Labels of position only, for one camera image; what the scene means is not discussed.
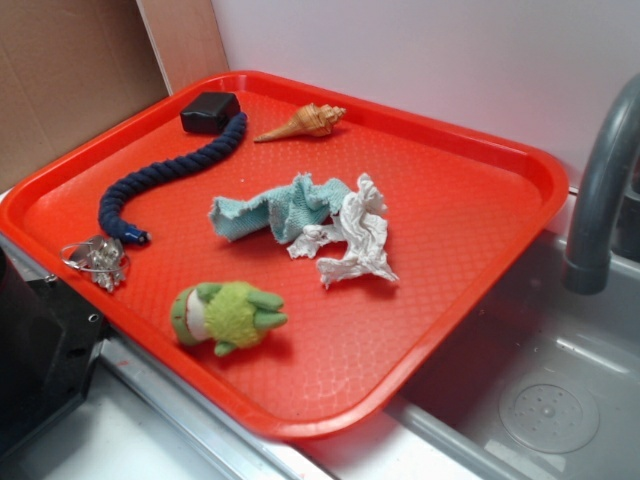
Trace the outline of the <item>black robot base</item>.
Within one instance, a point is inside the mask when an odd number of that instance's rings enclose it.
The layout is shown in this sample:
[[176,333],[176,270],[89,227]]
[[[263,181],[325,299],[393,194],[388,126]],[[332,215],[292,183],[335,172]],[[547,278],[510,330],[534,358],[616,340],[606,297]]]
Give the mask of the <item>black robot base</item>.
[[106,322],[61,280],[23,278],[1,253],[1,458],[78,408]]

